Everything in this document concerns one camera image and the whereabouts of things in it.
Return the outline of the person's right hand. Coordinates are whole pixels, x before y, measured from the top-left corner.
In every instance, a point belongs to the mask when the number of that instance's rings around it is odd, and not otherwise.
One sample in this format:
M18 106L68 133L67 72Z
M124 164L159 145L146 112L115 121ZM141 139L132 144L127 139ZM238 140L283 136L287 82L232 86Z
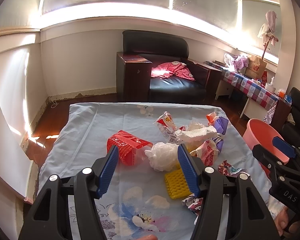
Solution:
M289 217L288 217L288 207L284 206L283 209L280 211L280 213L276 216L274 219L276 228L278 230L279 236L283 236L285 228L288 225L289 222ZM300 228L300 221L294 222L290 227L289 227L289 233L296 233L297 230Z

